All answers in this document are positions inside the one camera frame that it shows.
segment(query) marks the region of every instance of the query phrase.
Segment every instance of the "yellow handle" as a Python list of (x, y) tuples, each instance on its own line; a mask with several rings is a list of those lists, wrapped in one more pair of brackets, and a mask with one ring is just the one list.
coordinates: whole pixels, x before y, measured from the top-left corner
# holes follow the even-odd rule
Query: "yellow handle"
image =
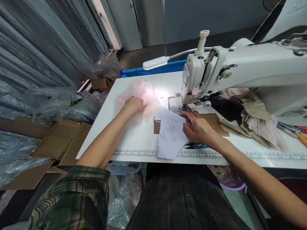
[(302, 135), (300, 133), (293, 133), (295, 134), (298, 139), (307, 147), (307, 137), (305, 137), (305, 135)]

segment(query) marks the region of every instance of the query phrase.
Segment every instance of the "white sewing machine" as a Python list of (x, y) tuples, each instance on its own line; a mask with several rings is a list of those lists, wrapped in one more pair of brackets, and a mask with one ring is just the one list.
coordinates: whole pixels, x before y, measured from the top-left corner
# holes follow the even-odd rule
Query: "white sewing machine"
[[(230, 48), (204, 47), (208, 35), (208, 30), (200, 32), (197, 49), (143, 63), (143, 68), (149, 70), (167, 64), (170, 58), (195, 51), (188, 55), (183, 70), (183, 110), (192, 103), (210, 106), (210, 94), (234, 87), (274, 87), (258, 94), (274, 115), (286, 112), (302, 98), (304, 103), (307, 102), (306, 33), (292, 34), (282, 41), (260, 45), (242, 38)], [(288, 87), (291, 85), (297, 85), (295, 90)]]

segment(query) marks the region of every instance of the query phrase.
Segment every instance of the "plaid sleeve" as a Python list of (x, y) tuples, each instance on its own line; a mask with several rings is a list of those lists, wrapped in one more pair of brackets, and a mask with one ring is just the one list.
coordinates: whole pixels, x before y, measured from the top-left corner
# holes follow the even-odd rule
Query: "plaid sleeve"
[(106, 229), (110, 172), (76, 165), (39, 199), (29, 229)]

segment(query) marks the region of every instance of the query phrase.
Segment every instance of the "pink tulle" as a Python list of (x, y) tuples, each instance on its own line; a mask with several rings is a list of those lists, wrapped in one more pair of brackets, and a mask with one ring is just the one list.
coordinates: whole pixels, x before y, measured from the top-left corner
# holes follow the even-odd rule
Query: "pink tulle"
[(145, 106), (145, 108), (144, 112), (141, 114), (142, 118), (149, 118), (156, 113), (160, 102), (154, 88), (149, 81), (136, 79), (130, 82), (129, 88), (117, 97), (115, 115), (119, 113), (126, 101), (132, 96), (143, 99), (143, 106)]

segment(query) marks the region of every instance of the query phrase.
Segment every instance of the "hand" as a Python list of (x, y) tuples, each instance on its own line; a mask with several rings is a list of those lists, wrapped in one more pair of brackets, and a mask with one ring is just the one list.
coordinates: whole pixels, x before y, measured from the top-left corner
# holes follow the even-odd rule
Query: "hand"
[(184, 123), (183, 130), (192, 140), (217, 151), (224, 142), (227, 142), (227, 139), (221, 137), (198, 113), (182, 111), (182, 114), (191, 123)]
[(121, 111), (130, 111), (135, 113), (140, 113), (144, 111), (143, 100), (137, 97), (130, 97)]

